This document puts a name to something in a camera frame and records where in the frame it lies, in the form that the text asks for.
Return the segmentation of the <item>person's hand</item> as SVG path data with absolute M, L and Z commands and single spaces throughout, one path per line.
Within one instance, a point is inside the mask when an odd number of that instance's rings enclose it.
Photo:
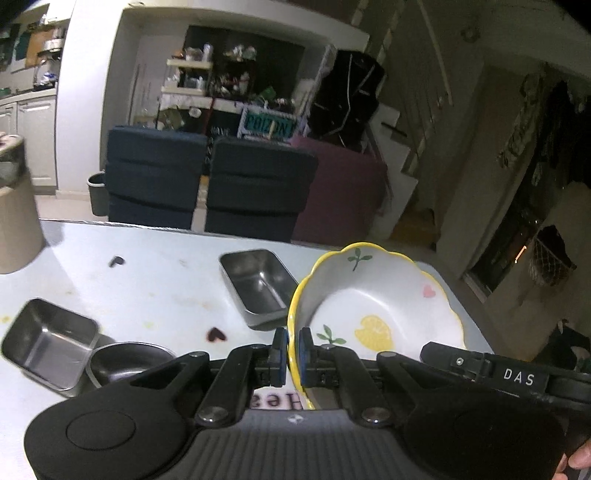
M 575 471 L 589 469 L 591 466 L 591 439 L 582 444 L 572 455 L 563 455 L 552 480 L 567 480 L 566 469 L 570 467 Z

